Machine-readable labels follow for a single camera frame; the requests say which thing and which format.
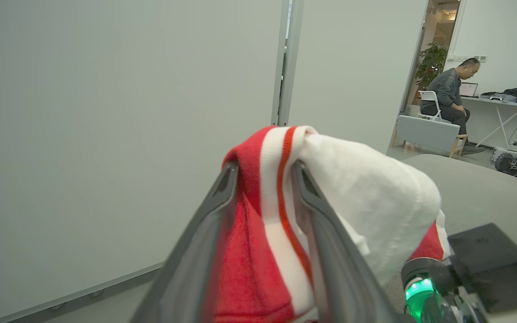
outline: baseboard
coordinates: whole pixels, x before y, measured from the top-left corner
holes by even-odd
[[[102,299],[152,281],[158,272],[157,270],[162,267],[162,264],[163,262],[160,262],[123,277],[87,288],[80,292],[75,292],[65,297],[0,317],[0,323],[41,323],[52,319],[53,317],[64,315],[69,311],[80,309],[81,307],[99,302]]]
[[[474,141],[471,141],[471,140],[468,140],[470,143],[474,144],[474,145],[478,145],[478,143],[474,142]],[[490,149],[490,150],[494,150],[494,147],[492,146],[486,146],[486,145],[480,145],[480,147],[482,148],[485,148],[485,149]]]

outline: white wall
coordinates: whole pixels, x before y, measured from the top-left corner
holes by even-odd
[[[163,261],[271,119],[277,0],[0,0],[0,317]]]
[[[289,123],[386,153],[427,0],[304,3]]]
[[[451,41],[454,55],[487,55],[488,61],[480,64],[480,71],[467,82],[478,83],[476,94],[517,87],[517,1],[511,0],[462,0],[457,27]],[[447,61],[445,70],[461,62]],[[479,142],[491,133],[500,122],[493,105],[466,101],[465,108],[472,116],[468,121],[468,136]],[[500,108],[505,121],[517,108]],[[517,116],[505,125],[511,143],[517,141]],[[484,145],[505,147],[503,132],[497,131]]]
[[[468,80],[480,84],[476,94],[517,87],[517,1],[467,0],[460,10],[464,12],[450,54],[488,56],[478,74]],[[445,70],[460,64],[447,61]]]

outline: shoe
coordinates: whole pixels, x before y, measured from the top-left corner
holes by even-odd
[[[472,153],[482,153],[482,151],[485,151],[485,149],[483,149],[482,147],[472,147],[472,146],[464,146],[464,148],[462,148],[462,155],[470,155]]]

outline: green plant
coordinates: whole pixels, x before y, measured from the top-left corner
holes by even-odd
[[[415,79],[418,79],[418,90],[425,90],[434,78],[443,71],[448,48],[440,43],[430,43],[429,48],[420,52],[416,65]]]

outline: red and white towel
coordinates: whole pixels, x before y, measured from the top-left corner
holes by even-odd
[[[366,145],[312,127],[267,127],[224,161],[232,159],[241,173],[218,323],[285,323],[314,306],[308,245],[295,221],[289,175],[297,159],[307,164],[379,283],[410,257],[448,255],[435,184]]]

